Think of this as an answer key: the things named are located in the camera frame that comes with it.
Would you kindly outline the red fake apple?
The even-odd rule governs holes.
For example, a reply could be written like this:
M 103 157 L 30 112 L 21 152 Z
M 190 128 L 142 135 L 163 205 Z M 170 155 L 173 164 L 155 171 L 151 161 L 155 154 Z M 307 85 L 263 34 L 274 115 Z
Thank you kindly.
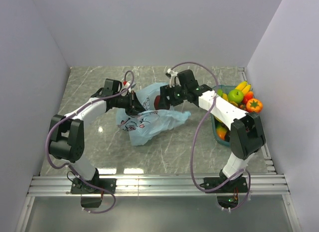
M 158 95 L 158 96 L 156 96 L 156 98 L 154 100 L 154 108 L 155 108 L 155 110 L 160 110 L 161 109 L 160 98 L 161 98 L 161 96 Z

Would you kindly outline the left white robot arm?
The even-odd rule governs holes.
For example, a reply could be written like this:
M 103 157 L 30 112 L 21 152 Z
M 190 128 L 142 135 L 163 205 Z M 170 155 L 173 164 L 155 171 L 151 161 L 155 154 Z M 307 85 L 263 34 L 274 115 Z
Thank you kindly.
M 85 148 L 85 127 L 97 117 L 113 108 L 124 109 L 129 116 L 136 116 L 145 109 L 132 90 L 133 80 L 120 82 L 106 79 L 104 86 L 78 109 L 65 115 L 55 115 L 45 142 L 47 157 L 64 161 L 75 179 L 74 187 L 86 193 L 95 193 L 101 187 L 98 169 L 83 155 Z

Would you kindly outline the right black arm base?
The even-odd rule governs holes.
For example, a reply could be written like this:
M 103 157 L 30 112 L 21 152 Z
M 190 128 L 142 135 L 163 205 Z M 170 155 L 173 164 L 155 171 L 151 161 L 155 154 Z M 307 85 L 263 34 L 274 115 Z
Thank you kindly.
M 224 186 L 214 191 L 217 193 L 218 205 L 223 210 L 232 211 L 241 207 L 249 197 L 251 180 L 244 177 L 227 182 Z

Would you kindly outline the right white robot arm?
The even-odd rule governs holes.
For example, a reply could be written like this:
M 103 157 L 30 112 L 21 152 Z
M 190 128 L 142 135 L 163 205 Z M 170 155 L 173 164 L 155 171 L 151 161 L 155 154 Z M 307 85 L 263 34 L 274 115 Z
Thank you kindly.
M 232 191 L 249 160 L 266 142 L 259 114 L 235 107 L 220 97 L 216 88 L 199 85 L 189 69 L 182 72 L 168 69 L 166 75 L 170 78 L 169 85 L 160 88 L 160 95 L 154 102 L 155 109 L 169 109 L 188 101 L 218 118 L 229 129 L 230 157 L 219 173 L 219 185 L 206 191 L 220 188 Z

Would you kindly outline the light blue plastic bag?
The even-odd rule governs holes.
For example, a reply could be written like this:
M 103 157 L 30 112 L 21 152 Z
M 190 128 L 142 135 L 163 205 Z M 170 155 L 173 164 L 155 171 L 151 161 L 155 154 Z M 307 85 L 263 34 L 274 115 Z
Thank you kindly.
M 145 112 L 137 116 L 129 116 L 125 109 L 119 108 L 116 113 L 116 125 L 127 132 L 132 146 L 146 144 L 154 136 L 184 124 L 191 116 L 189 111 L 179 112 L 173 106 L 169 110 L 155 110 L 154 102 L 160 95 L 160 87 L 166 83 L 153 83 L 139 91 L 136 95 Z

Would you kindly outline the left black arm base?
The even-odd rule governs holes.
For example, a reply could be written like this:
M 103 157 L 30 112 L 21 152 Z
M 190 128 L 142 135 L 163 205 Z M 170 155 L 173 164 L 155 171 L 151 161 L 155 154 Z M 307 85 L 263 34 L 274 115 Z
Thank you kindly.
M 79 178 L 74 178 L 70 190 L 71 195 L 81 196 L 81 206 L 85 209 L 98 208 L 105 194 L 114 193 L 117 179 L 98 179 L 92 186 L 84 183 Z

